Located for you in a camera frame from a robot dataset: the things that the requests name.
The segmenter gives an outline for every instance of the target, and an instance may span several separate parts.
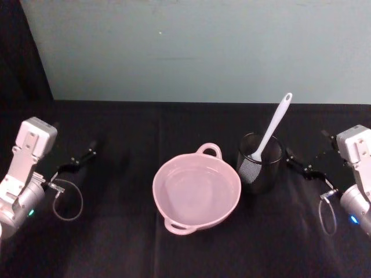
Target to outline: pink bowl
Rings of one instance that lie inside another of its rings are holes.
[[[206,149],[213,149],[216,157],[204,154]],[[241,195],[241,181],[222,160],[220,148],[206,143],[196,153],[166,162],[156,173],[152,190],[167,230],[189,235],[231,214]]]

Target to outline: light blue wall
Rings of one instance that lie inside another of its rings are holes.
[[[371,104],[371,1],[22,5],[56,99]]]

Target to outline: black tablecloth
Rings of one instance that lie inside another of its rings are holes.
[[[85,209],[74,222],[51,213],[53,192],[11,240],[2,242],[1,277],[370,277],[371,243],[335,198],[338,230],[326,236],[317,209],[328,190],[282,167],[264,195],[242,192],[220,225],[189,236],[169,233],[152,198],[152,179],[172,157],[214,142],[235,166],[240,138],[263,132],[276,105],[72,102],[2,105],[0,174],[12,158],[22,120],[59,122],[42,174],[100,138],[96,160],[68,178]],[[322,129],[337,134],[371,127],[366,105],[289,108],[276,136],[298,157],[329,148]]]

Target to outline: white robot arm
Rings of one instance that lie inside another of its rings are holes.
[[[352,168],[356,184],[341,196],[340,204],[371,235],[371,130],[357,125],[336,137],[340,156]]]
[[[11,237],[44,197],[45,180],[34,170],[56,137],[56,128],[36,117],[22,122],[12,148],[13,160],[0,183],[0,240]]]

